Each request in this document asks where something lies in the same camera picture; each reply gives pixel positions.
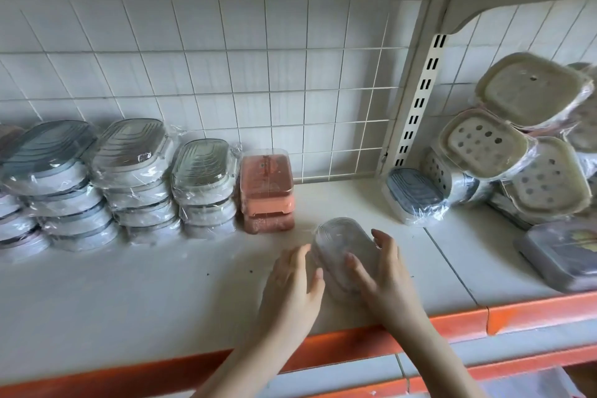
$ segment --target right hand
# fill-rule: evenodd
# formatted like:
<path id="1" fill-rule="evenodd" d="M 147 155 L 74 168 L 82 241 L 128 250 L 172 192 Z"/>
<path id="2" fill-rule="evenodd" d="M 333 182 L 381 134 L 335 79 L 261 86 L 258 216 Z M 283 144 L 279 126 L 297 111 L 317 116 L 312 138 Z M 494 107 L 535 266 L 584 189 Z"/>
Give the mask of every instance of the right hand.
<path id="1" fill-rule="evenodd" d="M 347 253 L 345 258 L 346 266 L 361 288 L 363 300 L 379 322 L 391 332 L 410 331 L 425 324 L 429 319 L 396 241 L 377 229 L 372 229 L 371 234 L 382 249 L 375 279 L 352 253 Z"/>

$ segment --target hand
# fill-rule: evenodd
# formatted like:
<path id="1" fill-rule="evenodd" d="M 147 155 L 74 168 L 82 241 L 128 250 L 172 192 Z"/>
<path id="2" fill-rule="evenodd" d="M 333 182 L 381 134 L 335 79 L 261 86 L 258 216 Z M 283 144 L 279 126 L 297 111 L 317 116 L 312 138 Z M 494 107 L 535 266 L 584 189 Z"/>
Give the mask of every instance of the hand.
<path id="1" fill-rule="evenodd" d="M 390 332 L 406 333 L 429 319 L 396 241 L 377 229 L 372 229 L 371 234 L 382 249 L 375 280 L 352 253 L 346 254 L 346 266 L 359 284 L 363 300 L 377 319 Z"/>
<path id="2" fill-rule="evenodd" d="M 307 337 L 321 307 L 324 272 L 318 268 L 307 287 L 305 255 L 311 244 L 282 251 L 269 275 L 258 315 L 258 337 L 273 338 L 289 356 Z"/>

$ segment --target left hand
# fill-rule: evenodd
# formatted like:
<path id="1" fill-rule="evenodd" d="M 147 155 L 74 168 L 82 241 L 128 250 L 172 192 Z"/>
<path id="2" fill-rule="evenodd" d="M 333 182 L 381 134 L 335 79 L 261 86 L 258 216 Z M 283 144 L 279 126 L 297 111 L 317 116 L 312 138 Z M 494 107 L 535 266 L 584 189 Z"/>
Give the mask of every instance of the left hand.
<path id="1" fill-rule="evenodd" d="M 321 307 L 324 272 L 318 268 L 308 288 L 306 259 L 310 244 L 285 249 L 269 275 L 257 319 L 260 339 L 273 339 L 291 356 L 307 337 Z"/>

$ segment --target white tile wall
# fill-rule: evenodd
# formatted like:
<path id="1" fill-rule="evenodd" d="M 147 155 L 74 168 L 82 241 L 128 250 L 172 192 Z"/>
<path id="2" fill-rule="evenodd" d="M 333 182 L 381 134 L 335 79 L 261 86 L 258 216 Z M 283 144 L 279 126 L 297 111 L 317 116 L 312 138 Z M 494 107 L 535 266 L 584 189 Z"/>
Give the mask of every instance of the white tile wall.
<path id="1" fill-rule="evenodd" d="M 284 148 L 299 181 L 370 174 L 426 4 L 0 0 L 0 123 L 156 117 Z"/>
<path id="2" fill-rule="evenodd" d="M 408 166 L 451 116 L 474 105 L 474 87 L 492 63 L 529 51 L 561 64 L 597 62 L 597 0 L 557 0 L 483 12 L 446 40 Z"/>

